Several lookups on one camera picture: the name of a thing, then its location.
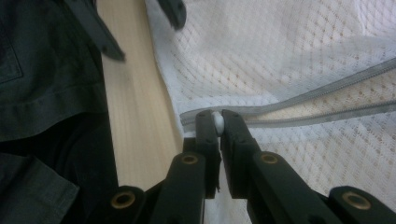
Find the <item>white netting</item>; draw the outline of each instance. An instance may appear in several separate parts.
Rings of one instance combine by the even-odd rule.
[[[271,105],[396,58],[395,0],[184,0],[174,32],[157,0],[146,0],[156,58],[177,118],[221,105]],[[395,99],[396,72],[264,119],[333,112]],[[311,188],[351,185],[396,210],[396,113],[311,126],[251,129]],[[221,194],[206,223],[248,223],[244,201]]]

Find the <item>wooden board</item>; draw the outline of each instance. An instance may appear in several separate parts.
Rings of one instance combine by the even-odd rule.
[[[145,3],[112,0],[97,6],[126,55],[125,63],[103,57],[119,183],[149,189],[166,177],[182,141],[155,63]]]

